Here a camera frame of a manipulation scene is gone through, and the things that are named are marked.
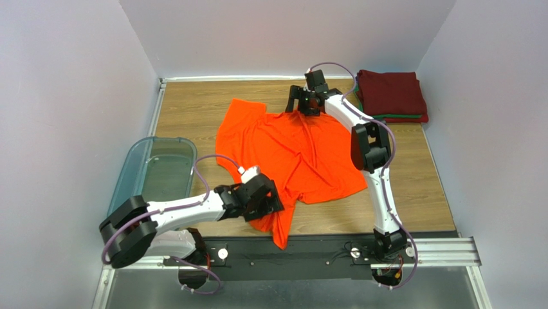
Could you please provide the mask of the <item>orange t-shirt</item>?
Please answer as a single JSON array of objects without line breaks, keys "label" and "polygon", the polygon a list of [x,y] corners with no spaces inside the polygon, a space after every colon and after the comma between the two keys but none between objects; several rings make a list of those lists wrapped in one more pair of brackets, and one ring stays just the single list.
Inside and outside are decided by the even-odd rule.
[{"label": "orange t-shirt", "polygon": [[351,134],[330,115],[307,117],[298,111],[269,113],[261,102],[232,99],[217,131],[215,151],[235,182],[241,180],[230,159],[259,166],[277,187],[283,211],[250,221],[270,232],[285,249],[298,201],[322,203],[346,198],[367,188],[351,160]]}]

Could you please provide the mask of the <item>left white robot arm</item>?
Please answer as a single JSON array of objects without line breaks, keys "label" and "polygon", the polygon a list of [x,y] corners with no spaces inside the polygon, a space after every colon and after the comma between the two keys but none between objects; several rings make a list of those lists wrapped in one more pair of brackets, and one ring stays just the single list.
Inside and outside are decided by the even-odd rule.
[{"label": "left white robot arm", "polygon": [[99,225],[104,241],[101,260],[117,269],[145,256],[185,258],[197,250],[197,241],[190,239],[186,245],[167,249],[160,245],[165,234],[184,240],[176,229],[239,217],[252,221],[282,210],[275,182],[262,173],[180,200],[146,202],[141,195],[131,196]]}]

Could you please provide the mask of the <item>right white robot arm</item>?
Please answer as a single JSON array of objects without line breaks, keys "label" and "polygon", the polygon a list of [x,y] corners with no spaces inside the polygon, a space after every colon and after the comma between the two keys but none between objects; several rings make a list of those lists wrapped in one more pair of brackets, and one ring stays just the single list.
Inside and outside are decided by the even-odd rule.
[{"label": "right white robot arm", "polygon": [[353,106],[345,95],[330,88],[322,70],[308,69],[304,87],[291,86],[286,111],[297,109],[306,116],[325,113],[335,118],[351,134],[351,160],[367,182],[375,213],[374,244],[379,259],[388,259],[405,249],[408,236],[397,214],[390,184],[393,159],[387,125]]}]

